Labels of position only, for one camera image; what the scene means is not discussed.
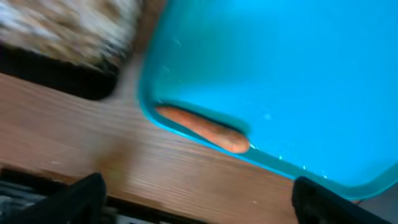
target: blue plastic container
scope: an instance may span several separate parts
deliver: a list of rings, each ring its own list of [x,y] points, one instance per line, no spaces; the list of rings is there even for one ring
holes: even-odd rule
[[[398,1],[169,0],[139,87],[155,124],[348,199],[398,180]],[[156,113],[241,130],[230,154]]]

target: wooden table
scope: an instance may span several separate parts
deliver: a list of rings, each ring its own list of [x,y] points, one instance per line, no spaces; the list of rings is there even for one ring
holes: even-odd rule
[[[136,49],[162,8],[149,1]],[[103,173],[110,195],[210,223],[297,223],[291,180],[145,120],[135,56],[114,95],[87,101],[0,74],[0,162],[60,181]]]

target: wood grain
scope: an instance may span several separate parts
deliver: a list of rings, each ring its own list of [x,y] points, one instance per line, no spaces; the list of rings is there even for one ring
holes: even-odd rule
[[[296,223],[290,180],[143,118],[140,66],[135,57],[101,102],[0,74],[0,162],[74,178],[99,170],[112,196],[212,223]]]

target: black object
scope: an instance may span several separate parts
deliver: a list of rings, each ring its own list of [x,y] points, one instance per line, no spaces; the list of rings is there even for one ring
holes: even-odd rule
[[[292,203],[300,224],[389,224],[306,177],[294,182]]]
[[[6,207],[1,206],[2,195],[9,198],[10,203]],[[205,224],[136,203],[105,198],[106,188],[99,173],[67,186],[15,170],[3,169],[0,172],[1,224],[65,224],[69,221],[71,224],[108,224],[116,223],[118,215],[151,223]]]
[[[120,58],[122,62],[126,60],[122,56]],[[100,100],[109,96],[116,86],[122,69],[105,60],[96,67],[99,70],[76,66],[0,44],[0,73],[88,100]]]

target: orange carrot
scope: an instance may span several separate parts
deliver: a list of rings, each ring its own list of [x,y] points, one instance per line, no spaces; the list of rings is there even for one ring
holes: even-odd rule
[[[177,108],[158,106],[156,110],[162,116],[181,124],[229,152],[245,153],[250,148],[249,140],[235,130]]]

